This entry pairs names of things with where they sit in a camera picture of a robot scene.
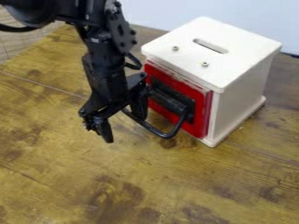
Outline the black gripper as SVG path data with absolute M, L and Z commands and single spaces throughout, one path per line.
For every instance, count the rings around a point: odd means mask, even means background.
M 144 120 L 148 115 L 146 74 L 136 73 L 126 77 L 124 70 L 126 67 L 139 70 L 143 65 L 132 54 L 127 57 L 132 60 L 132 64 L 126 62 L 111 65 L 103 60 L 102 66 L 96 66 L 88 54 L 81 58 L 91 96 L 79 110 L 79 116 L 83 118 L 87 130 L 96 131 L 108 144 L 114 142 L 108 118 L 115 113 L 130 105 L 134 115 L 140 119 Z

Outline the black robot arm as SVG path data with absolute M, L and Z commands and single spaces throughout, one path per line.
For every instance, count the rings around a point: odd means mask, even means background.
M 81 57 L 91 96 L 79 110 L 85 128 L 111 143 L 108 118 L 126 106 L 147 116 L 146 74 L 126 75 L 126 69 L 143 67 L 131 54 L 136 31 L 126 21 L 118 0 L 0 0 L 20 27 L 0 24 L 3 32 L 31 32 L 55 21 L 72 25 L 88 51 Z

